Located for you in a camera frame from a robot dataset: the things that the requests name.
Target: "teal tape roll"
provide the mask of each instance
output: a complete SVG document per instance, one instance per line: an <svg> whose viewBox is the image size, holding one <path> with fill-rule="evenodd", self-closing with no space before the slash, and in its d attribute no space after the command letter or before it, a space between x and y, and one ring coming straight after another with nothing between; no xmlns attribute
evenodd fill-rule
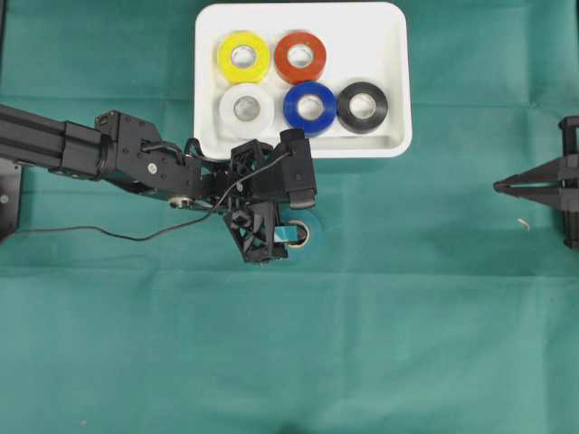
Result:
<svg viewBox="0 0 579 434"><path fill-rule="evenodd" d="M324 245L324 231L318 217L312 211L283 210L281 220L286 224L303 222L308 230L308 240L303 247L287 247L290 261L311 260L320 256Z"/></svg>
<svg viewBox="0 0 579 434"><path fill-rule="evenodd" d="M273 234L275 242L298 242L299 234L297 226L278 226Z"/></svg>

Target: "green table surface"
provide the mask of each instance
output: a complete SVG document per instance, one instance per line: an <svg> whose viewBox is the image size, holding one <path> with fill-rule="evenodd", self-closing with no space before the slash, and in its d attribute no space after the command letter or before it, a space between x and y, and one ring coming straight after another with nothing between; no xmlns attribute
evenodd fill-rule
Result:
<svg viewBox="0 0 579 434"><path fill-rule="evenodd" d="M242 263L219 218L150 243L0 248L6 433L571 433L577 253L492 183L560 156L579 112L575 0L400 0L414 139L317 160L324 243ZM192 134L195 0L9 0L0 101ZM22 227L144 234L192 214L27 171ZM517 223L531 224L526 231Z"/></svg>

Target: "tape roll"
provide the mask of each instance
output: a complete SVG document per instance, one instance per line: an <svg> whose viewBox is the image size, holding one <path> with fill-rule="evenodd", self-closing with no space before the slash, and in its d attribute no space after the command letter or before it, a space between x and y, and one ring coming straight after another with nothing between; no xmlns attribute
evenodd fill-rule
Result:
<svg viewBox="0 0 579 434"><path fill-rule="evenodd" d="M289 261L321 259L324 248L324 232L318 217L312 211L281 210L281 219L291 225L307 228L307 241L301 246L287 246Z"/></svg>
<svg viewBox="0 0 579 434"><path fill-rule="evenodd" d="M271 125L275 115L273 98L257 84L229 88L219 101L219 117L226 129L239 138L256 138Z"/></svg>
<svg viewBox="0 0 579 434"><path fill-rule="evenodd" d="M308 55L303 65L292 63L290 57L293 52ZM273 54L278 74L291 84L319 79L326 66L326 57L326 47L322 41L307 32L293 32L284 36Z"/></svg>
<svg viewBox="0 0 579 434"><path fill-rule="evenodd" d="M299 106L304 101L313 100L321 106L319 114L313 118L304 118L299 113ZM330 89L315 81L300 83L289 90L283 100L283 115L293 128L303 129L306 137L317 136L326 131L334 122L337 102Z"/></svg>
<svg viewBox="0 0 579 434"><path fill-rule="evenodd" d="M365 106L356 115L352 107L359 99ZM366 134L377 129L388 114L388 100L385 94L372 83L359 81L350 84L337 97L337 117L342 126L357 134Z"/></svg>
<svg viewBox="0 0 579 434"><path fill-rule="evenodd" d="M270 69L270 47L255 33L235 32L219 46L217 63L231 83L258 83Z"/></svg>

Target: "cable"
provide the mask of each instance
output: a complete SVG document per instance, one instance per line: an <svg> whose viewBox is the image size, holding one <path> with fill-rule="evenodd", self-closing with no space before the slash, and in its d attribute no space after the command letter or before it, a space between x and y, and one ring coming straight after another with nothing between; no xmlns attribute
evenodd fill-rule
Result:
<svg viewBox="0 0 579 434"><path fill-rule="evenodd" d="M162 141L149 143L141 147L141 151L143 152L157 151L158 149L166 149L168 151L173 151L176 155L177 162L179 163L179 165L185 165L185 160L183 158L183 154L181 154L181 149L179 149L179 146L177 146L175 143Z"/></svg>
<svg viewBox="0 0 579 434"><path fill-rule="evenodd" d="M115 232L110 232L107 231L105 229L102 229L98 226L71 226L70 228L55 228L55 229L29 229L29 230L25 230L25 231L17 231L15 233L34 233L34 232L39 232L39 233L44 233L44 232L66 232L66 231L97 231L102 233L103 235L107 235L113 238L120 238L122 240L128 240L128 241L136 241L136 242L142 242L142 241L150 241L153 240L154 238L158 237L159 235L163 235L165 233L171 232L171 231L177 231L179 229L183 229L189 226L193 226L194 224L200 223L200 222L204 222L205 220L207 220L211 214L213 214L215 212L215 210L217 210L217 208L219 208L219 206L223 203L223 201L225 200L225 198L229 195L229 193L232 191L233 188L235 188L235 186L238 183L242 183L244 181L247 181L250 178L253 178L255 175L260 174L261 172L264 172L272 167L274 167L277 163L279 163L282 159L284 159L286 156L290 156L291 153L286 153L286 154L282 154L281 156L278 156L275 160L273 160L271 163L266 164L263 167L260 167L259 169L254 170L253 172L251 172L250 174L246 175L246 176L242 176L240 179L238 179L237 181L235 181L233 184L231 184L229 187L227 187L227 189L223 192L223 195L221 196L221 198L219 199L219 201L217 201L217 203L203 216L200 217L198 219L195 220L191 220L189 222L184 222L184 223L180 223L180 224L176 224L175 226L169 226L168 228L164 228L160 231L157 232L153 232L150 235L146 236L146 237L131 237L129 235L122 235L119 233L115 233Z"/></svg>
<svg viewBox="0 0 579 434"><path fill-rule="evenodd" d="M195 149L196 154L191 152L192 147ZM201 146L199 144L199 140L197 140L194 137L188 139L187 142L185 143L185 155L186 156L192 156L193 158L197 158L201 161L205 161L206 163L216 163L218 165L226 163L228 161L227 159L216 160L214 158L209 158L208 156L204 156L203 152L201 152Z"/></svg>
<svg viewBox="0 0 579 434"><path fill-rule="evenodd" d="M100 181L102 179L102 176L104 175L104 168L105 168L105 164L107 163L107 157L109 156L109 143L105 143L102 145L102 148L100 149L100 159L99 159L99 163L97 164L97 174L96 176L92 179L93 181Z"/></svg>

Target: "tape roll hole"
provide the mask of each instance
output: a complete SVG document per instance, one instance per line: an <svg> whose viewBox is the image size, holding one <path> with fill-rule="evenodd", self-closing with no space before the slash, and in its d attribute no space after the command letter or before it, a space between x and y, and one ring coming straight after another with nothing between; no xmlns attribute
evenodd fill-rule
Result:
<svg viewBox="0 0 579 434"><path fill-rule="evenodd" d="M288 50L288 62L294 68L307 68L314 61L314 52L305 43L292 45Z"/></svg>
<svg viewBox="0 0 579 434"><path fill-rule="evenodd" d="M358 119L369 119L376 113L376 101L367 93L358 93L350 100L350 113Z"/></svg>
<svg viewBox="0 0 579 434"><path fill-rule="evenodd" d="M291 220L288 224L298 227L298 240L288 243L287 246L292 249L303 249L306 247L311 236L308 225L301 220Z"/></svg>
<svg viewBox="0 0 579 434"><path fill-rule="evenodd" d="M304 95L298 101L298 114L306 120L316 120L324 113L324 103L316 95Z"/></svg>
<svg viewBox="0 0 579 434"><path fill-rule="evenodd" d="M254 97L241 97L233 104L233 112L241 122L251 122L260 115L260 102Z"/></svg>
<svg viewBox="0 0 579 434"><path fill-rule="evenodd" d="M251 67L257 60L255 50L249 45L239 45L232 50L232 63L242 70Z"/></svg>

